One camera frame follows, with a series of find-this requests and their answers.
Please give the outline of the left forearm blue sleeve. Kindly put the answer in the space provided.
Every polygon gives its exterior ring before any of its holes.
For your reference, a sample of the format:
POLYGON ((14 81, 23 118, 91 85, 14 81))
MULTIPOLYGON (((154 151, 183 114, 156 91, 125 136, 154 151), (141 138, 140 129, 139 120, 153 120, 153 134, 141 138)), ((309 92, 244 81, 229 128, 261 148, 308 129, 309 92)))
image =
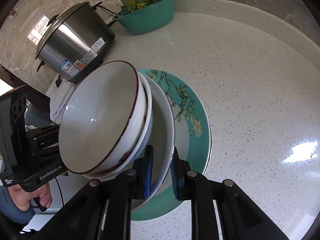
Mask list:
POLYGON ((27 211, 21 211, 14 204, 8 189, 4 186, 1 186, 1 214, 20 225, 27 225, 36 215, 32 207, 29 207, 27 211))

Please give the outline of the person's left hand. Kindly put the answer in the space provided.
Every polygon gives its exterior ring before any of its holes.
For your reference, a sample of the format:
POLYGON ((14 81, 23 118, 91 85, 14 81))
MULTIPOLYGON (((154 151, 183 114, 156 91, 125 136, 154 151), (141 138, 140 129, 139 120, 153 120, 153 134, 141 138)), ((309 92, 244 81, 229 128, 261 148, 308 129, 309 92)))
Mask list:
POLYGON ((44 184, 33 192, 25 192, 20 185, 14 185, 8 187, 8 192, 16 207, 21 211, 28 211, 30 201, 37 197, 40 198, 40 205, 46 208, 50 208, 53 201, 49 183, 44 184))

